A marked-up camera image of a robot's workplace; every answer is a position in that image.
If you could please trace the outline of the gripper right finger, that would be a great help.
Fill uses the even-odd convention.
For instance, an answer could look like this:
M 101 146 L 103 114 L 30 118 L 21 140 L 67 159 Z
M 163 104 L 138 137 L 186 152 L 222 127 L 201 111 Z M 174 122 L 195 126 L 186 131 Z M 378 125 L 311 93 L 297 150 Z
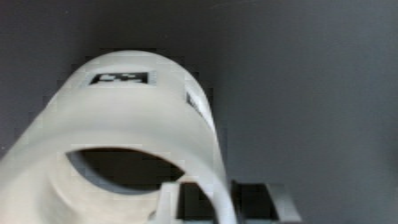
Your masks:
M 288 188 L 273 183 L 233 182 L 238 224 L 302 224 Z

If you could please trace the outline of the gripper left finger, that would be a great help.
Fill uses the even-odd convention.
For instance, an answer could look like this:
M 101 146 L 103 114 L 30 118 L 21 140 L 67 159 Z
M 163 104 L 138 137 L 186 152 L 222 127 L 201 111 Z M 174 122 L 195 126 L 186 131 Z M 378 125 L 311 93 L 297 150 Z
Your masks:
M 192 224 L 188 220 L 178 217 L 181 188 L 181 182 L 165 182 L 162 184 L 160 198 L 151 224 Z

